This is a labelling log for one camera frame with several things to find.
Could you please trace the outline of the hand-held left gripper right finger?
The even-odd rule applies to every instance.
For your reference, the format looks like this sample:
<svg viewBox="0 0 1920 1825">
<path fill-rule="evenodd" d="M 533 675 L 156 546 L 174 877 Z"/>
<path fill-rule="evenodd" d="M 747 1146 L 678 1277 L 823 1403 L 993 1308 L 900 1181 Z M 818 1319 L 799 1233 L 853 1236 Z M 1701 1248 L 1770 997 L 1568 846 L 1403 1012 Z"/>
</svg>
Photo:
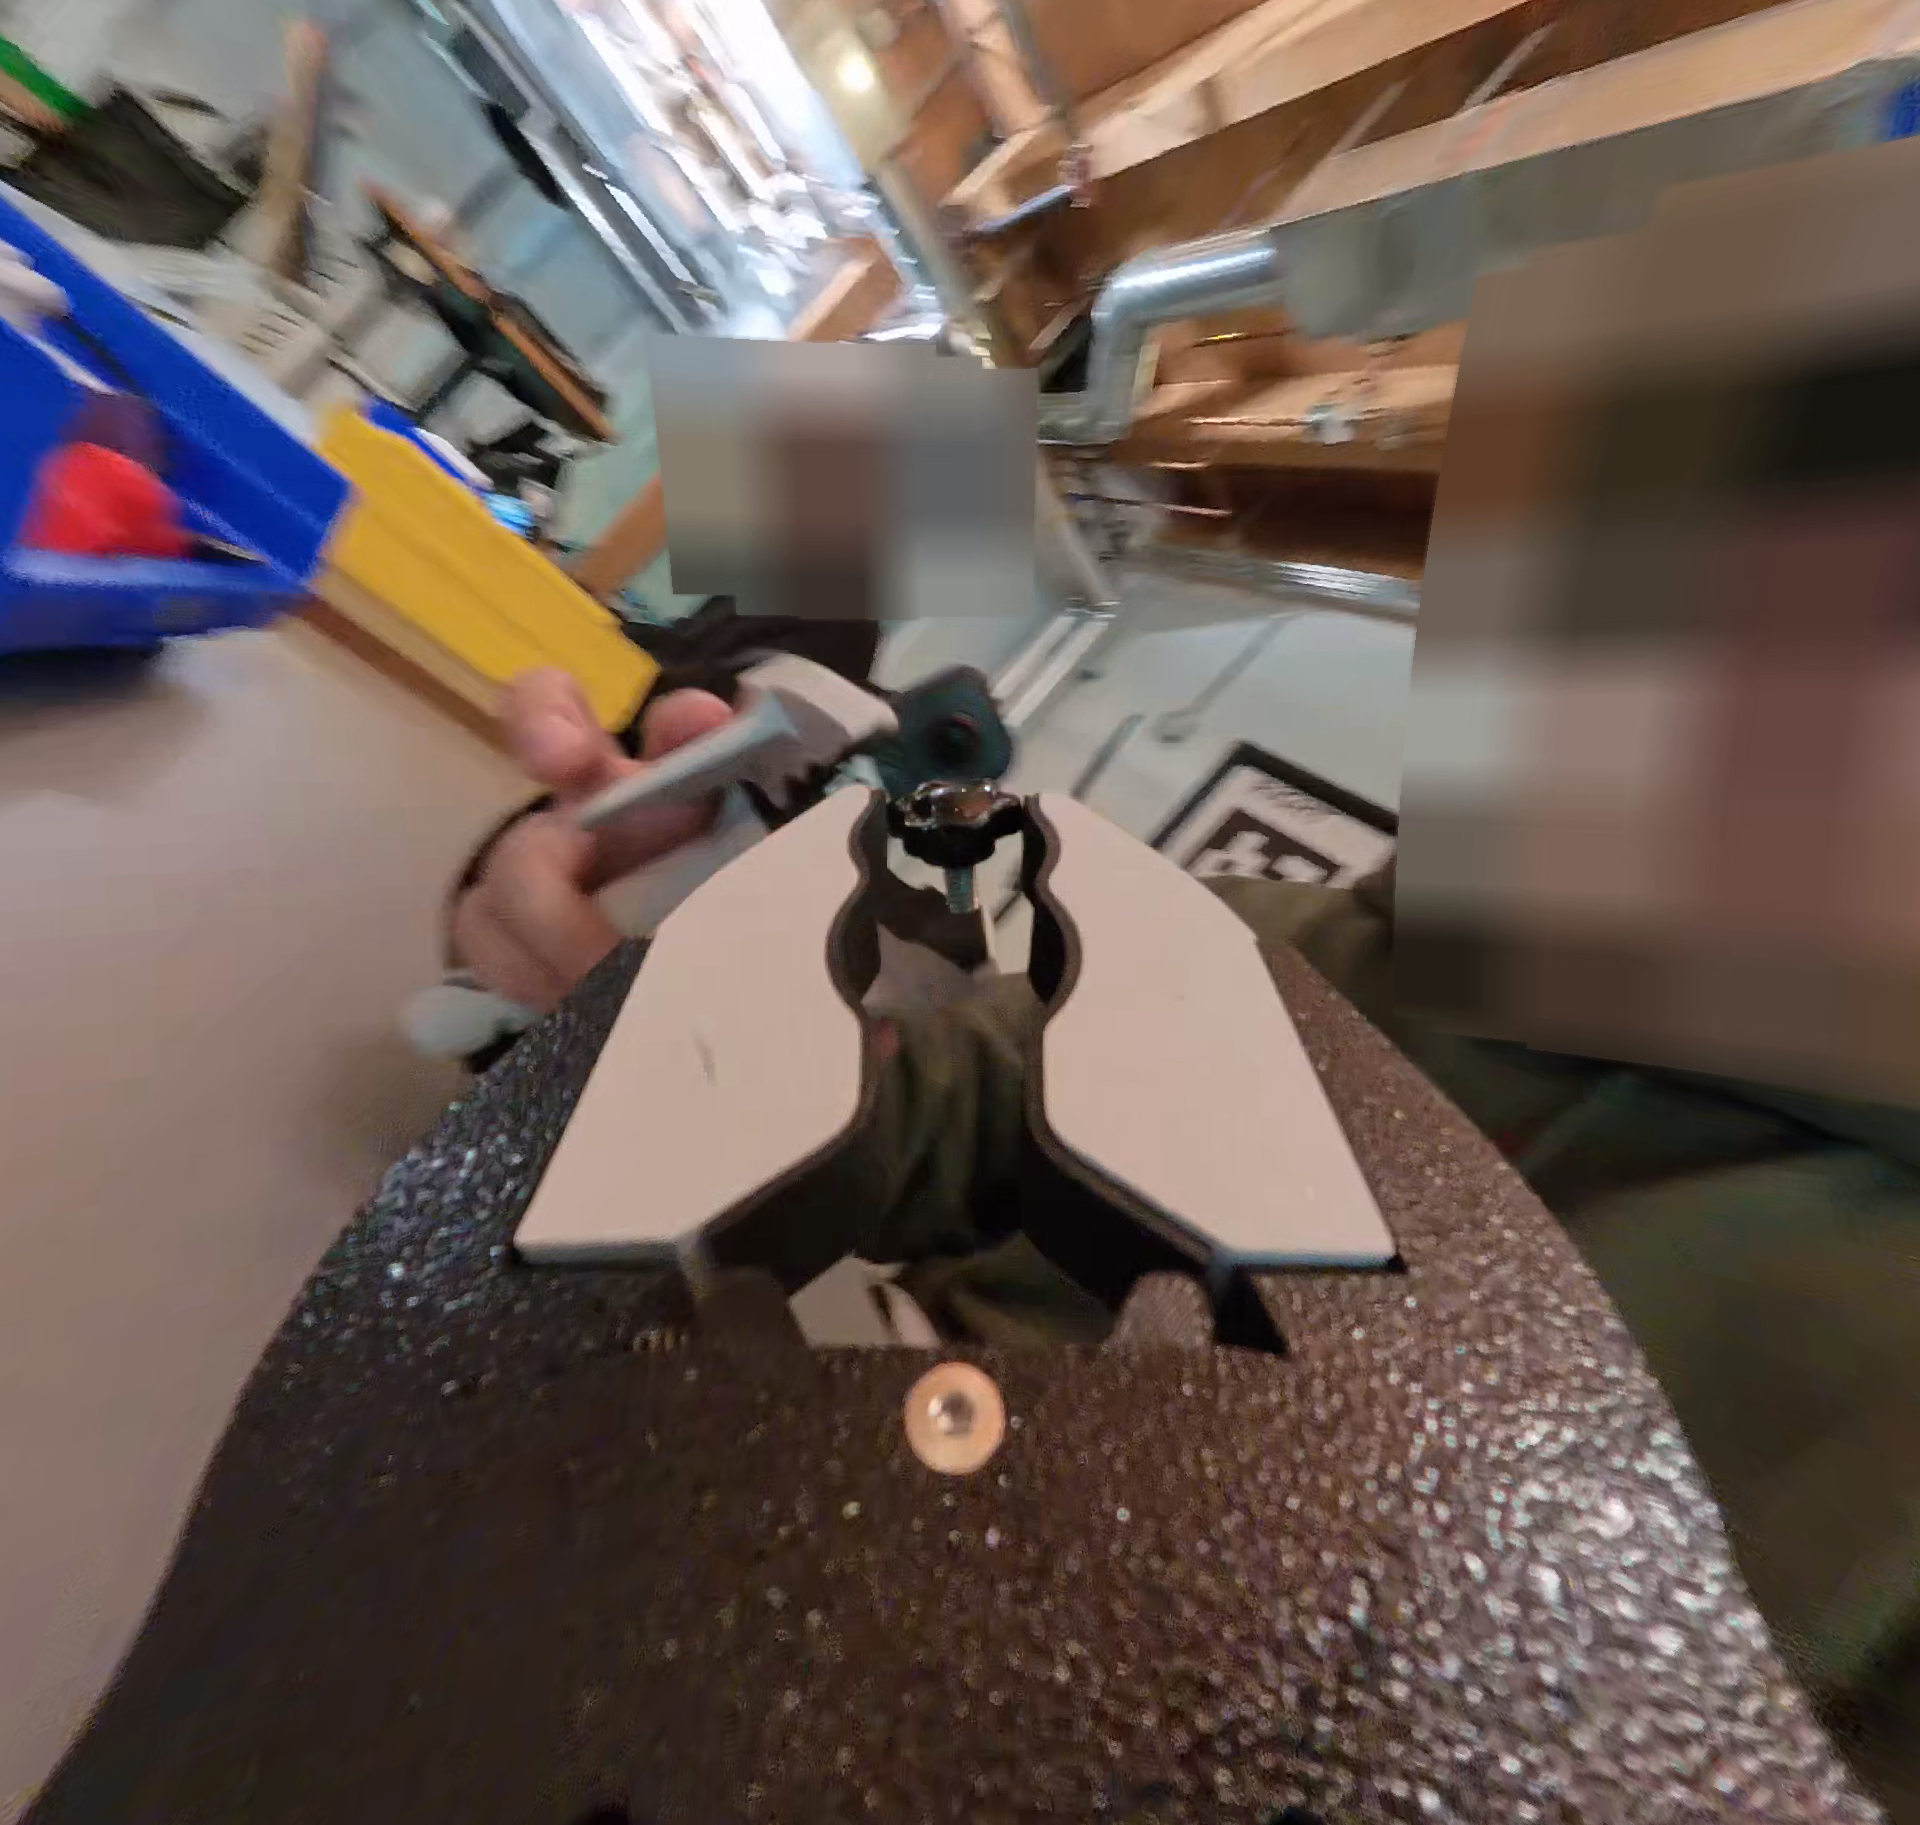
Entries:
<svg viewBox="0 0 1920 1825">
<path fill-rule="evenodd" d="M 1181 1274 L 1213 1313 L 1255 1281 L 1376 1271 L 1395 1236 L 1251 928 L 1085 804 L 1022 804 L 1026 1074 L 1022 1231 L 1109 1306 Z"/>
</svg>

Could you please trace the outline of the blue plastic bin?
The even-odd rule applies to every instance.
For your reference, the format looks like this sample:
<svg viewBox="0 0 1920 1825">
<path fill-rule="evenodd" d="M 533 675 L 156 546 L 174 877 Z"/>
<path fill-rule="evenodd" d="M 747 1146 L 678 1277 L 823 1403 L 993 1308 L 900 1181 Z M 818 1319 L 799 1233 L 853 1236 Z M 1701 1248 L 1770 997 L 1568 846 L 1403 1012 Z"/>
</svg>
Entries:
<svg viewBox="0 0 1920 1825">
<path fill-rule="evenodd" d="M 149 653 L 294 613 L 346 503 L 296 427 L 4 199 L 2 651 Z M 19 542 L 30 486 L 64 444 L 117 449 L 168 483 L 185 559 L 66 559 Z"/>
</svg>

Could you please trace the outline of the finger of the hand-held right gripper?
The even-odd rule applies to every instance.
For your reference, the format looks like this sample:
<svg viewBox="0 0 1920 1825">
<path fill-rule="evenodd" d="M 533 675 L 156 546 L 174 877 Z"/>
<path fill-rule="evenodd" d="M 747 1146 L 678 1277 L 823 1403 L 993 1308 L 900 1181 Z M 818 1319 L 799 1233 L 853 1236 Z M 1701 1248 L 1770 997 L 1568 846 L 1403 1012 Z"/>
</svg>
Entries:
<svg viewBox="0 0 1920 1825">
<path fill-rule="evenodd" d="M 745 782 L 759 782 L 765 765 L 790 756 L 795 746 L 797 721 L 786 702 L 779 696 L 749 696 L 723 724 L 648 759 L 633 778 L 581 804 L 578 826 L 605 829 L 629 813 L 723 797 Z"/>
<path fill-rule="evenodd" d="M 765 813 L 804 813 L 853 758 L 900 733 L 900 711 L 800 656 L 769 656 L 734 684 L 737 782 Z"/>
</svg>

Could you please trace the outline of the person's right hand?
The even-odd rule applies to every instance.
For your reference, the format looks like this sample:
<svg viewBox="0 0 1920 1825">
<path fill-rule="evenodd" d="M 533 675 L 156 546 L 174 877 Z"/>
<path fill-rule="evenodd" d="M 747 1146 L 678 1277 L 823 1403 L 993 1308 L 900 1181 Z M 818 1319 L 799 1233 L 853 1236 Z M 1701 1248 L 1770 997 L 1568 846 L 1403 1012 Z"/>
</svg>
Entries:
<svg viewBox="0 0 1920 1825">
<path fill-rule="evenodd" d="M 723 725 L 733 706 L 698 687 L 653 698 L 636 721 L 633 751 L 597 721 L 585 692 L 557 665 L 518 678 L 503 708 L 510 753 L 540 807 L 484 846 L 478 869 L 449 902 L 447 952 L 491 991 L 545 1012 L 621 939 L 602 905 L 604 889 L 674 863 L 709 838 L 722 811 L 722 800 L 709 797 L 583 829 L 578 804 Z"/>
</svg>

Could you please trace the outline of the dark round object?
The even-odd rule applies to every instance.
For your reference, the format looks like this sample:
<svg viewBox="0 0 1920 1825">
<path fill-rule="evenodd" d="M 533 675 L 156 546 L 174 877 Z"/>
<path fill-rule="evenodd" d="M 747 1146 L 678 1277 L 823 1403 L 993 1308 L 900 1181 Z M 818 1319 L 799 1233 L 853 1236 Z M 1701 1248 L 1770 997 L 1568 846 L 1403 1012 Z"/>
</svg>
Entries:
<svg viewBox="0 0 1920 1825">
<path fill-rule="evenodd" d="M 975 665 L 935 669 L 896 692 L 890 708 L 898 728 L 872 747 L 887 798 L 928 783 L 993 783 L 1013 766 L 1015 736 Z"/>
</svg>

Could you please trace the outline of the printed marker sheet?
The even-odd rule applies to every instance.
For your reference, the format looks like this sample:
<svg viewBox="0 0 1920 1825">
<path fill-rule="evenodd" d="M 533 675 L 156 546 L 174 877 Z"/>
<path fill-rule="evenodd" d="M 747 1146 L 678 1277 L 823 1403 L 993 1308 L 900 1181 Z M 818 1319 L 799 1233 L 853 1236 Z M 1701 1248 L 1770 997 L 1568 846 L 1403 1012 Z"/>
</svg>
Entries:
<svg viewBox="0 0 1920 1825">
<path fill-rule="evenodd" d="M 1151 846 L 1202 880 L 1350 889 L 1395 852 L 1397 811 L 1235 740 Z"/>
</svg>

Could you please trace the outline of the yellow plastic bin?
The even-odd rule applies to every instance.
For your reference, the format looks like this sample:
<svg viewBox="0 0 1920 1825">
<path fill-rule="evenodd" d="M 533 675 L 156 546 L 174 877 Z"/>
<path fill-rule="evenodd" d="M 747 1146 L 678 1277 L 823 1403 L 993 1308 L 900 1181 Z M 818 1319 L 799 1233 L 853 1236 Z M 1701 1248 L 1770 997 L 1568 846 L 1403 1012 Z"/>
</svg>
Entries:
<svg viewBox="0 0 1920 1825">
<path fill-rule="evenodd" d="M 319 453 L 346 483 L 313 583 L 319 613 L 489 735 L 506 692 L 545 665 L 604 728 L 631 721 L 658 663 L 417 444 L 338 405 Z"/>
</svg>

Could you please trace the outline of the black knob screw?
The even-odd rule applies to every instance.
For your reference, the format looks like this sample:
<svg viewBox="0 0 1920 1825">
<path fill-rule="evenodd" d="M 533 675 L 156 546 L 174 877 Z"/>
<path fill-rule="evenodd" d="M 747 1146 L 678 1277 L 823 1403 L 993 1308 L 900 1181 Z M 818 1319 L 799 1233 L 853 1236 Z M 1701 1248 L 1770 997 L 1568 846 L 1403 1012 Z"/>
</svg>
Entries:
<svg viewBox="0 0 1920 1825">
<path fill-rule="evenodd" d="M 887 831 L 942 874 L 946 910 L 978 910 L 977 871 L 1023 825 L 1023 800 L 993 782 L 924 782 L 885 810 Z"/>
</svg>

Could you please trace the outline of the red block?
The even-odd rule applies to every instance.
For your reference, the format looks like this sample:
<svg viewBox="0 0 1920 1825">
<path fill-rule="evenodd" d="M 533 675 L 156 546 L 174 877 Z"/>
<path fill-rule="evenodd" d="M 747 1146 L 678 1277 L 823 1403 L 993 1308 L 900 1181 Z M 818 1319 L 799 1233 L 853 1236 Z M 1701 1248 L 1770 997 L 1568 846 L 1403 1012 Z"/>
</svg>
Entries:
<svg viewBox="0 0 1920 1825">
<path fill-rule="evenodd" d="M 19 529 L 26 547 L 66 559 L 185 559 L 193 529 L 156 469 L 96 444 L 40 460 Z"/>
</svg>

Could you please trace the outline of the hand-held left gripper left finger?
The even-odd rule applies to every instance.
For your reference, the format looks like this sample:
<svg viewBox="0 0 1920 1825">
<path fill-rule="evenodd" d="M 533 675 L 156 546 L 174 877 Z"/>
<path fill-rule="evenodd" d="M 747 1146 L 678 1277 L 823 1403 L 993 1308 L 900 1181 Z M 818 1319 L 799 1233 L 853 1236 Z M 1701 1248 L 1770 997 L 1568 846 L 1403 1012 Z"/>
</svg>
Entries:
<svg viewBox="0 0 1920 1825">
<path fill-rule="evenodd" d="M 846 785 L 734 856 L 647 943 L 514 1229 L 540 1265 L 759 1271 L 804 1290 L 858 1247 L 833 1177 L 875 1101 L 863 996 L 882 797 Z"/>
</svg>

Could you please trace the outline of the silver air duct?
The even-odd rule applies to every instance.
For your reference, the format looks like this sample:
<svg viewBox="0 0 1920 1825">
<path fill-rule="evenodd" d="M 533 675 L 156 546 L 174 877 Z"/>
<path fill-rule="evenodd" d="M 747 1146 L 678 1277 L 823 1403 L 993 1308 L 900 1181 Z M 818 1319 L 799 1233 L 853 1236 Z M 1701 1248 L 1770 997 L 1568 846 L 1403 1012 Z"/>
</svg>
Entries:
<svg viewBox="0 0 1920 1825">
<path fill-rule="evenodd" d="M 1076 394 L 1038 399 L 1041 445 L 1109 445 L 1136 419 L 1155 333 L 1183 319 L 1227 316 L 1280 296 L 1278 226 L 1220 231 L 1127 259 L 1089 319 L 1085 376 Z"/>
</svg>

